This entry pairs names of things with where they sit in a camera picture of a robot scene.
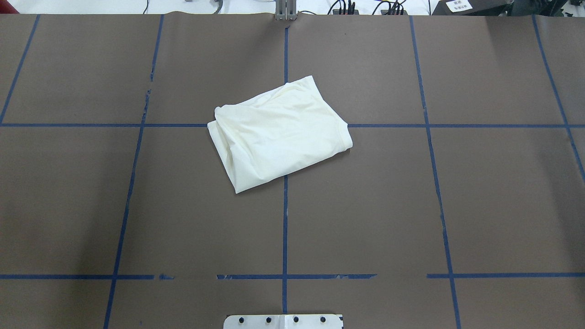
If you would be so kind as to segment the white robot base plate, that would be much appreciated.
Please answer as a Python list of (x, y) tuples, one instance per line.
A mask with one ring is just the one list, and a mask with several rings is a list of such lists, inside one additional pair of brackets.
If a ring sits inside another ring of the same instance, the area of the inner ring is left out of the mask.
[(261, 314), (226, 317), (224, 329), (343, 329), (338, 314)]

